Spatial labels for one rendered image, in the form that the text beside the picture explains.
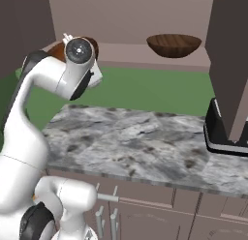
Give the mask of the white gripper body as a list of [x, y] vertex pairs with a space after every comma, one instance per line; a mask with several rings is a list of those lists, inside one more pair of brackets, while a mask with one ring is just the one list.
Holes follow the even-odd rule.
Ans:
[[97, 86], [103, 79], [102, 72], [97, 64], [97, 62], [94, 62], [93, 67], [91, 68], [90, 72], [92, 73], [92, 76], [89, 80], [88, 86], [90, 88], [93, 88]]

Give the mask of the brown wooden bowl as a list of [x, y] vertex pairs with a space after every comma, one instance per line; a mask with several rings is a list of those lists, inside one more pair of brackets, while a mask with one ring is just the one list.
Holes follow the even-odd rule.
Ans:
[[[95, 50], [95, 58], [98, 58], [99, 56], [99, 46], [95, 39], [86, 37], [86, 40], [89, 41], [93, 46]], [[59, 42], [58, 44], [54, 45], [52, 48], [50, 48], [47, 53], [58, 60], [64, 62], [65, 61], [65, 55], [64, 55], [64, 43]]]
[[186, 57], [202, 44], [200, 38], [184, 34], [153, 35], [146, 42], [159, 56], [172, 59]]

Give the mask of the brown drawer front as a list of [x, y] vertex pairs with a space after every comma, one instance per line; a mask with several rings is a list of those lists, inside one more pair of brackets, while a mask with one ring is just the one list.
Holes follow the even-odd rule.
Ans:
[[248, 198], [203, 194], [198, 214], [248, 222]]
[[118, 196], [122, 202], [168, 208], [173, 206], [173, 188], [111, 179], [98, 181], [97, 188], [101, 194]]

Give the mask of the black toaster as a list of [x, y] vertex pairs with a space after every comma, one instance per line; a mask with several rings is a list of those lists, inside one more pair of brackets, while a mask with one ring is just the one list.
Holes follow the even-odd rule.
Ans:
[[248, 120], [246, 121], [238, 142], [228, 140], [217, 104], [212, 98], [203, 124], [205, 145], [209, 152], [248, 157]]

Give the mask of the brown cupboard door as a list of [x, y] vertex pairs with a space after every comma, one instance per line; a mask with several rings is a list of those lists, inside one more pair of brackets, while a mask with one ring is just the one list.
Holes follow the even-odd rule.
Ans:
[[188, 240], [193, 214], [119, 203], [120, 240]]
[[248, 240], [248, 223], [197, 216], [189, 240]]

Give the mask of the brown wall cabinet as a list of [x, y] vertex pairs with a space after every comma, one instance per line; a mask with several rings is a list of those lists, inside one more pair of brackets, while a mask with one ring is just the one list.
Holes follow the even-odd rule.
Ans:
[[201, 45], [179, 59], [158, 56], [146, 43], [156, 34], [206, 39], [215, 0], [47, 0], [57, 39], [64, 33], [99, 43], [99, 64], [110, 67], [207, 72]]

